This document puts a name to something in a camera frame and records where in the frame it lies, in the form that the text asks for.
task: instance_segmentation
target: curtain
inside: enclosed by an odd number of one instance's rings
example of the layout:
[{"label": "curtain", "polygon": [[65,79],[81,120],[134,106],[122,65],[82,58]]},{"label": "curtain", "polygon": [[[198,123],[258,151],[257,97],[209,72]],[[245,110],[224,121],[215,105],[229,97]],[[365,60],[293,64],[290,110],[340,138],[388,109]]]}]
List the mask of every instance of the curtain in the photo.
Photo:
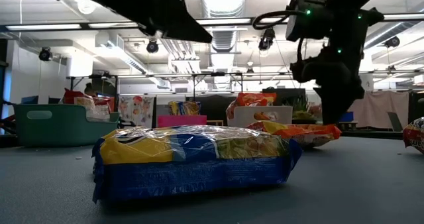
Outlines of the curtain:
[{"label": "curtain", "polygon": [[152,128],[154,98],[149,96],[121,96],[119,98],[119,115],[124,121],[135,125]]},{"label": "curtain", "polygon": [[353,111],[357,127],[391,129],[387,112],[396,113],[402,127],[405,127],[408,124],[408,107],[408,92],[366,91],[364,99],[357,99],[348,111]]}]

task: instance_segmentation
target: pink box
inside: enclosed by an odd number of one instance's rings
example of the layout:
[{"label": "pink box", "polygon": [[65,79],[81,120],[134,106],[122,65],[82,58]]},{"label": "pink box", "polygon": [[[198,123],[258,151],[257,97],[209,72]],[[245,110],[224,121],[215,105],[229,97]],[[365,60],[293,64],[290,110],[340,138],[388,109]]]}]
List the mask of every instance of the pink box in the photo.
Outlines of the pink box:
[{"label": "pink box", "polygon": [[180,125],[206,125],[206,115],[159,115],[158,128]]}]

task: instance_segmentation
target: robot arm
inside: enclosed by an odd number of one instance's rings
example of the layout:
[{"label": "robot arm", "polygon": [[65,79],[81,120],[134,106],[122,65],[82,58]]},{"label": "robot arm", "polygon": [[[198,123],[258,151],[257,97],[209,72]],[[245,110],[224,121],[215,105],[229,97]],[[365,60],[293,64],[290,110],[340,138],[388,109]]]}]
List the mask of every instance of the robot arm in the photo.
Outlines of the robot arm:
[{"label": "robot arm", "polygon": [[[290,65],[293,78],[298,82],[315,80],[320,85],[315,91],[321,97],[324,124],[336,123],[355,99],[364,96],[358,71],[366,32],[369,26],[384,19],[375,8],[360,9],[368,1],[291,0],[289,11],[279,14],[290,15],[287,40],[299,40],[297,62]],[[317,57],[302,59],[303,39],[325,37],[328,45]]]},{"label": "robot arm", "polygon": [[136,23],[149,36],[212,41],[212,36],[187,12],[184,0],[92,0]]}]

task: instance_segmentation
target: gray table surface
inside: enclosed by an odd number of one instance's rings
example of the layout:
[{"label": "gray table surface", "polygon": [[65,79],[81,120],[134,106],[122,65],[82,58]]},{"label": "gray table surface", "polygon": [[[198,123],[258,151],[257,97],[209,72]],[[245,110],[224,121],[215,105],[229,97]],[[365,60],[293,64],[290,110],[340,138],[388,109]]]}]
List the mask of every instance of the gray table surface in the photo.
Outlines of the gray table surface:
[{"label": "gray table surface", "polygon": [[400,140],[342,137],[277,188],[120,205],[91,201],[90,152],[0,149],[0,223],[424,223],[424,155]]}]

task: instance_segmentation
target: teal plastic bin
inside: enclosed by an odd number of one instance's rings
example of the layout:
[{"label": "teal plastic bin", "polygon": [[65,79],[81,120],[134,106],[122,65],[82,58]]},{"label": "teal plastic bin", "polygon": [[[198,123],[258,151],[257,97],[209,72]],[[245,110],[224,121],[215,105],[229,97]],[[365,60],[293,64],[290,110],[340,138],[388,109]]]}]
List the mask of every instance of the teal plastic bin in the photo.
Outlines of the teal plastic bin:
[{"label": "teal plastic bin", "polygon": [[119,114],[110,122],[88,121],[81,105],[15,105],[18,142],[27,147],[72,147],[95,144],[117,129]]}]

